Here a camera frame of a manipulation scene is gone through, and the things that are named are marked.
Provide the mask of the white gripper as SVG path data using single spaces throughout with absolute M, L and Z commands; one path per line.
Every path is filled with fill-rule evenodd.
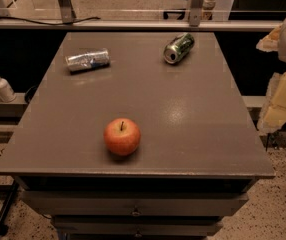
M 263 52 L 277 52 L 286 63 L 286 19 L 282 26 L 274 28 L 260 39 L 256 48 Z M 266 91 L 266 100 L 261 108 L 257 129 L 261 136 L 280 130 L 286 123 L 286 72 L 274 73 Z

